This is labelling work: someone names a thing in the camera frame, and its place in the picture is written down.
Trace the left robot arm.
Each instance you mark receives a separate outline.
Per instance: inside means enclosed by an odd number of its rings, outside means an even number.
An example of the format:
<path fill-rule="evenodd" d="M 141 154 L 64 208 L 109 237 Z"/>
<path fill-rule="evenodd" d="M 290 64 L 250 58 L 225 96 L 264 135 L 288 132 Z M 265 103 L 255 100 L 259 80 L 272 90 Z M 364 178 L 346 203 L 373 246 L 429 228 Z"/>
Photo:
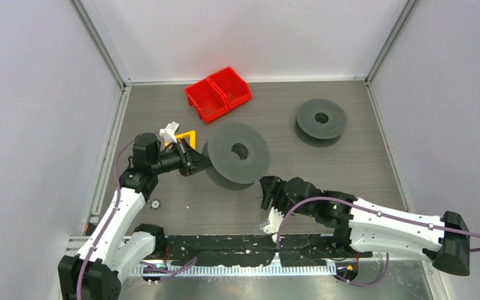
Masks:
<path fill-rule="evenodd" d="M 209 158 L 185 139 L 175 139 L 163 149 L 157 134 L 146 132 L 129 146 L 127 168 L 114 172 L 116 190 L 107 212 L 77 253 L 63 256 L 58 264 L 63 299 L 118 299 L 123 282 L 145 257 L 158 259 L 166 253 L 164 230 L 157 225 L 141 224 L 123 241 L 159 175 L 179 171 L 188 177 L 211 166 Z"/>

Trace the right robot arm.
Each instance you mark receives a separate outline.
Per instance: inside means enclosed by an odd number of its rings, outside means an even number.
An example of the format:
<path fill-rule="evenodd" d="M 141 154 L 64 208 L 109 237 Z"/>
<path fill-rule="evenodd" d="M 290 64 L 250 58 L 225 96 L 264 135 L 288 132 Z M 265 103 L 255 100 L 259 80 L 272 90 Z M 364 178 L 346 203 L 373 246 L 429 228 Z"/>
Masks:
<path fill-rule="evenodd" d="M 264 176 L 261 207 L 268 220 L 261 229 L 274 242 L 281 241 L 281 225 L 300 214 L 334 230 L 331 246 L 339 256 L 389 253 L 430 262 L 436 269 L 456 275 L 470 273 L 470 237 L 462 216 L 446 211 L 427 216 L 390 209 L 339 191 L 322 190 L 294 177 Z"/>

